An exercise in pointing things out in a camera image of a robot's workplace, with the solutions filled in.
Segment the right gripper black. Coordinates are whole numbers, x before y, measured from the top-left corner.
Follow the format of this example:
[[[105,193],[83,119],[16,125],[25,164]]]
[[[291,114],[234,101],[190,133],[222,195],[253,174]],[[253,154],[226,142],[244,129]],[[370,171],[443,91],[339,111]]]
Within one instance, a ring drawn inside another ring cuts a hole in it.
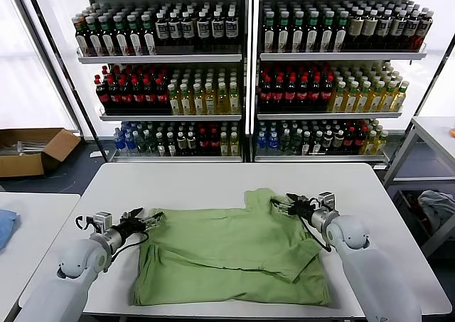
[[[279,213],[288,216],[295,215],[307,221],[313,227],[312,217],[319,209],[317,199],[308,199],[305,195],[297,195],[295,193],[287,193],[287,197],[289,200],[271,198],[270,203]]]

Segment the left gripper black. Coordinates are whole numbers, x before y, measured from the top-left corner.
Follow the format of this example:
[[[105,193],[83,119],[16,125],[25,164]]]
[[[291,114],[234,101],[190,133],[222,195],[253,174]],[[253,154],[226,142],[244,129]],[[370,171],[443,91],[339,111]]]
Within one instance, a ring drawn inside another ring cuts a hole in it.
[[[143,233],[156,227],[164,215],[163,212],[158,212],[146,218],[136,218],[142,210],[143,208],[135,208],[129,212],[124,212],[119,224],[113,226],[113,229],[120,235],[122,243],[125,243],[135,233]]]

